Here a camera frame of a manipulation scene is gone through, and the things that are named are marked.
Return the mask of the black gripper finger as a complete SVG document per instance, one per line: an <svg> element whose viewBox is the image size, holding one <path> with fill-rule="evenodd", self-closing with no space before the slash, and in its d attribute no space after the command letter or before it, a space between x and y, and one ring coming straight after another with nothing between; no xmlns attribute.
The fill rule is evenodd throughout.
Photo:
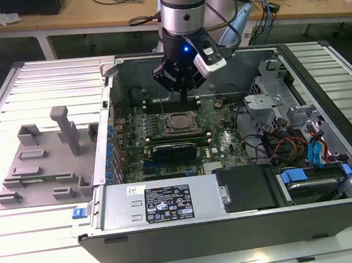
<svg viewBox="0 0 352 263"><path fill-rule="evenodd" d="M192 89L201 87L204 82L205 78L200 73L197 73L192 77L183 78L184 100L187 101L188 92L190 92Z"/></svg>
<svg viewBox="0 0 352 263"><path fill-rule="evenodd" d="M180 93L181 103L185 102L183 79L177 66L161 64L153 69L153 78L166 90Z"/></svg>

